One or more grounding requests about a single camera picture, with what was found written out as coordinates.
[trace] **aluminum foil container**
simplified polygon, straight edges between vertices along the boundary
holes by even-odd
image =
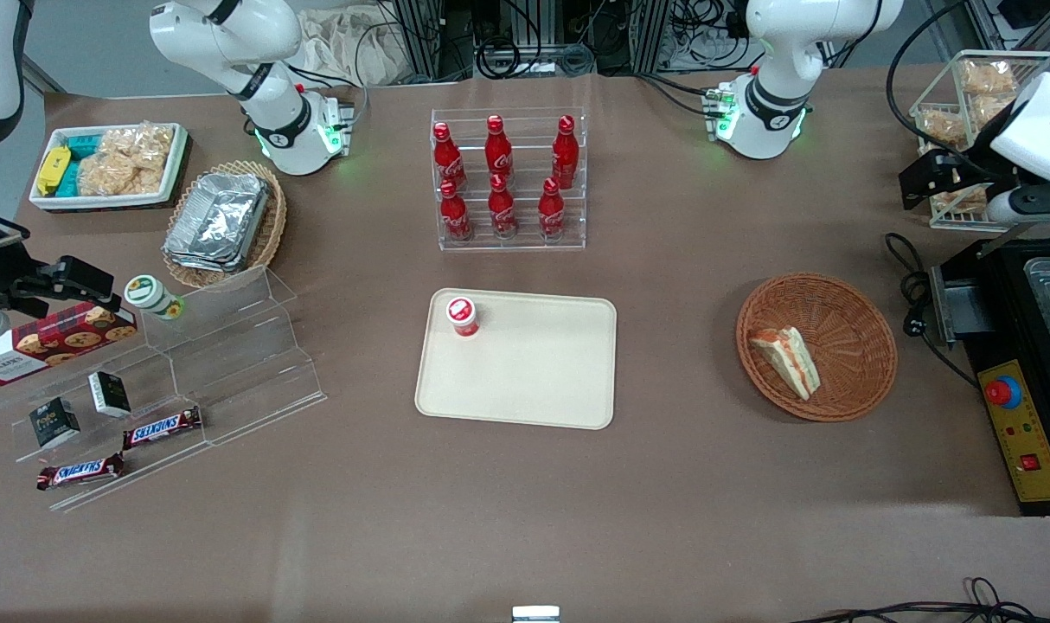
[[[268,182],[255,174],[205,174],[190,190],[163,251],[181,266],[240,271],[266,204]]]

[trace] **sandwich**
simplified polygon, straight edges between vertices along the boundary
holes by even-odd
[[[802,334],[794,327],[779,331],[757,331],[751,342],[786,381],[786,386],[803,400],[808,400],[810,395],[821,387],[821,378],[817,375],[817,367],[813,365],[810,351],[806,351]]]

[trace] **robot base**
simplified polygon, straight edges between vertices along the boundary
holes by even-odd
[[[291,146],[269,145],[256,131],[264,154],[275,163],[276,169],[287,174],[314,173],[332,159],[346,154],[351,143],[351,129],[348,127],[351,109],[345,109],[349,113],[346,120],[335,99],[322,98],[311,90],[302,96],[311,104],[311,122]]]
[[[743,75],[732,82],[722,82],[702,96],[702,110],[706,110],[706,129],[711,141],[721,141],[730,145],[736,153],[754,160],[766,160],[785,152],[791,141],[802,131],[805,110],[793,121],[785,116],[777,130],[770,130],[763,120],[757,118],[746,101],[746,90],[754,79]]]

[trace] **round wicker basket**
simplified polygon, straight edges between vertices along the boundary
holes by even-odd
[[[252,251],[248,252],[248,265],[245,265],[245,269],[271,264],[273,257],[275,257],[275,252],[279,249],[282,229],[287,226],[287,198],[282,196],[282,189],[279,188],[279,181],[275,178],[275,174],[271,170],[268,170],[268,167],[255,162],[244,161],[218,164],[204,174],[207,173],[251,173],[256,174],[261,180],[266,180],[268,186],[271,186],[271,192],[268,194],[268,204],[265,206],[266,212],[264,213],[264,219],[260,221],[259,229],[256,230],[256,240],[253,241]],[[188,198],[190,190],[195,188],[201,179],[202,174],[193,182],[190,182],[190,186],[180,195],[178,202],[175,203],[175,210],[172,212],[172,217],[170,217],[168,223],[168,232],[175,226],[175,222],[183,212],[183,205],[186,203],[186,198]],[[189,287],[208,287],[231,276],[231,273],[228,272],[202,271],[202,269],[197,268],[180,266],[170,259],[168,253],[165,253],[165,265],[168,266],[168,271],[172,273],[175,281],[189,285]]]
[[[796,327],[813,355],[821,387],[802,400],[749,341],[756,331]],[[752,382],[790,414],[816,421],[867,415],[885,398],[898,370],[889,325],[870,300],[840,279],[795,272],[763,282],[743,302],[736,350]]]

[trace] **coca-cola bottle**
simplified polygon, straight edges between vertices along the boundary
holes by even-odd
[[[490,174],[490,196],[486,200],[490,208],[490,225],[498,240],[508,241],[518,235],[518,219],[513,217],[513,196],[506,190],[505,174]]]
[[[453,180],[441,182],[441,220],[449,240],[462,243],[475,236],[467,219],[467,204],[457,196],[457,188]]]
[[[434,160],[437,162],[437,174],[441,181],[450,180],[457,190],[467,188],[467,174],[463,172],[463,155],[453,140],[449,124],[443,121],[434,123]]]
[[[545,243],[560,242],[564,237],[564,198],[560,196],[560,182],[555,178],[544,181],[541,194],[541,235]]]
[[[561,189],[569,189],[575,183],[578,166],[580,141],[575,138],[575,118],[565,115],[560,118],[560,133],[552,143],[552,178],[560,182]]]
[[[490,174],[506,176],[506,188],[513,188],[513,147],[506,139],[502,118],[491,115],[486,118],[486,167]]]

